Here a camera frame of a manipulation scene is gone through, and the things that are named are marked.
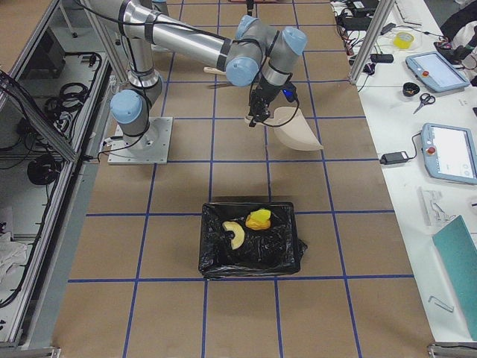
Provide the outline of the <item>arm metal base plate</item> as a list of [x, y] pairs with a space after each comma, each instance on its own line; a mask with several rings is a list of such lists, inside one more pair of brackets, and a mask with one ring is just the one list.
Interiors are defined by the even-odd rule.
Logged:
[[151, 117], [148, 131], [133, 146], [126, 146], [134, 142], [132, 137], [126, 136], [126, 141], [119, 125], [116, 125], [115, 135], [120, 139], [112, 141], [111, 152], [107, 162], [110, 165], [148, 165], [166, 164], [173, 127], [172, 117]]

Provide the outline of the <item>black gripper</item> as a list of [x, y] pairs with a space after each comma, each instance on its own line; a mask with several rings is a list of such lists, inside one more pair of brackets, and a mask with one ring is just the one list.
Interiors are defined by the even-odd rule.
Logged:
[[270, 116], [269, 106], [279, 94], [279, 86], [270, 84], [264, 77], [259, 79], [255, 89], [251, 91], [249, 100], [249, 126], [254, 128], [256, 123], [263, 123]]

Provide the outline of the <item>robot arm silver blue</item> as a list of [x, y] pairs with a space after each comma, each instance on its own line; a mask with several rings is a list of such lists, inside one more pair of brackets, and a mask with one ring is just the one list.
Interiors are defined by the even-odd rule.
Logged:
[[193, 58], [223, 72], [236, 87], [250, 89], [249, 126], [273, 128], [279, 141], [294, 150], [321, 149], [300, 110], [291, 78], [306, 48], [299, 29], [277, 30], [256, 17], [242, 17], [233, 39], [194, 28], [172, 19], [150, 1], [79, 1], [84, 10], [130, 41], [130, 82], [141, 87], [158, 81], [151, 63], [151, 46]]

